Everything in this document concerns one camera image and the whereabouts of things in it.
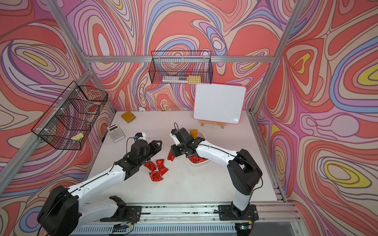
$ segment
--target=calculator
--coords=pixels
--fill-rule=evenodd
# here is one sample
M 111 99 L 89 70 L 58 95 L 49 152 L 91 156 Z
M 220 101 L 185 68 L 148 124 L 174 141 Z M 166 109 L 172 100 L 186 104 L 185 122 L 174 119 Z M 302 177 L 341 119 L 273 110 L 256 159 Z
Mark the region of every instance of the calculator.
M 114 142 L 118 142 L 125 137 L 117 124 L 108 126 L 107 129 Z

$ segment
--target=wire basket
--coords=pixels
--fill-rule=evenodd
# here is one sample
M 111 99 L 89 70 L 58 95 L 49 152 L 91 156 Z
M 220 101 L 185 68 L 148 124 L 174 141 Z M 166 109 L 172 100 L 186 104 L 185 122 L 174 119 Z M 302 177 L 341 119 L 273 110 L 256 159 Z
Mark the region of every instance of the wire basket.
M 81 150 L 107 101 L 107 92 L 76 85 L 47 124 L 37 129 L 40 132 L 35 132 L 34 127 L 32 131 L 55 149 Z M 83 134 L 81 139 L 71 139 L 80 133 Z
M 151 83 L 211 84 L 211 51 L 152 51 Z

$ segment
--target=whiteboard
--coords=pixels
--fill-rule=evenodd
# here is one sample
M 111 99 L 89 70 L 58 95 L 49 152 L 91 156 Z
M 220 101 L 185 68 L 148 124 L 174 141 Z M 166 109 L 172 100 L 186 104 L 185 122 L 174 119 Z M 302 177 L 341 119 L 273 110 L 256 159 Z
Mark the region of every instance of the whiteboard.
M 194 119 L 239 124 L 245 87 L 220 84 L 197 84 Z

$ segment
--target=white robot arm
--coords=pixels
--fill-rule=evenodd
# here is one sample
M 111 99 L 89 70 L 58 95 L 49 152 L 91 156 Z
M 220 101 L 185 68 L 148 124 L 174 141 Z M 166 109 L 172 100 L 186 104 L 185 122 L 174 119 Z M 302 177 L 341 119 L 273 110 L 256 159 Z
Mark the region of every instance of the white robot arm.
M 68 236 L 76 227 L 101 218 L 111 217 L 114 221 L 125 218 L 126 204 L 117 196 L 86 203 L 110 186 L 131 177 L 161 150 L 162 142 L 147 143 L 144 133 L 137 133 L 134 140 L 131 151 L 104 172 L 68 188 L 60 185 L 51 191 L 37 217 L 50 236 Z
M 236 188 L 235 197 L 231 203 L 232 214 L 241 219 L 247 210 L 253 188 L 260 181 L 262 171 L 247 150 L 227 150 L 209 143 L 203 138 L 194 139 L 186 129 L 173 129 L 170 133 L 175 144 L 172 154 L 175 157 L 185 154 L 198 156 L 218 163 L 228 169 L 232 183 Z

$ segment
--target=patterned backdrop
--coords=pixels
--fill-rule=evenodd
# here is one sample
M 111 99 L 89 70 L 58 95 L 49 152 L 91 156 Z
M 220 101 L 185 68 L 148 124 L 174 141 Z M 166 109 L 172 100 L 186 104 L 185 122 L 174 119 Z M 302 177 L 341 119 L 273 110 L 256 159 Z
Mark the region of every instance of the patterned backdrop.
M 289 0 L 60 1 L 87 55 L 151 55 L 153 50 L 203 50 L 216 56 L 273 55 L 287 23 Z M 193 109 L 194 85 L 151 85 L 148 63 L 96 63 L 117 110 Z M 247 87 L 244 109 L 266 63 L 216 63 L 214 83 Z
M 1 171 L 43 112 L 84 70 L 40 0 L 0 1 L 0 22 Z M 49 191 L 84 179 L 109 122 L 104 108 L 81 151 L 39 145 L 0 195 L 0 236 L 36 235 L 36 217 Z
M 247 88 L 244 109 L 251 106 L 268 63 L 224 63 L 220 75 L 214 71 L 214 83 L 241 85 Z M 195 85 L 151 84 L 149 63 L 93 63 L 116 110 L 192 110 Z
M 255 112 L 311 235 L 378 235 L 378 2 L 311 0 Z

